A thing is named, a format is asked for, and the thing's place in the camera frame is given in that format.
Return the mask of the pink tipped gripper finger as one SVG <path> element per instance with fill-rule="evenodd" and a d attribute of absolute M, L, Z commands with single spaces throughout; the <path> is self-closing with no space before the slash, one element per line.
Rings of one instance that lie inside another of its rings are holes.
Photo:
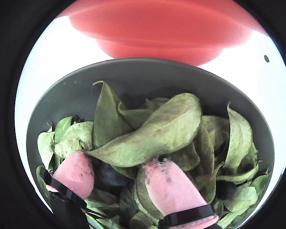
<path fill-rule="evenodd" d="M 49 192 L 53 222 L 64 229 L 88 229 L 85 199 L 94 188 L 91 159 L 82 151 L 74 151 L 53 175 L 41 167 L 39 176 Z"/>
<path fill-rule="evenodd" d="M 143 171 L 148 195 L 164 215 L 160 229 L 213 228 L 218 215 L 176 163 L 153 159 Z"/>

